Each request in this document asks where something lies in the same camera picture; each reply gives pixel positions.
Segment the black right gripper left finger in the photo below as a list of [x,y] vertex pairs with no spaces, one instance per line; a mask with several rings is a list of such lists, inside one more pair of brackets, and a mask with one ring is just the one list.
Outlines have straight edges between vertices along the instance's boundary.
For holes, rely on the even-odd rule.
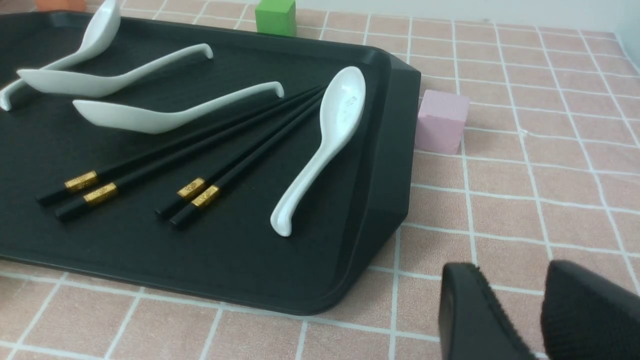
[[446,263],[438,312],[444,360],[535,360],[480,269]]

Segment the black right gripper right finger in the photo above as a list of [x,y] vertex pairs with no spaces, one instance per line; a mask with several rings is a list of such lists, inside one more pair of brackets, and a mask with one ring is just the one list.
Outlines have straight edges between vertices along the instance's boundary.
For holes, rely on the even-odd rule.
[[637,360],[639,296],[575,262],[552,260],[541,331],[551,360]]

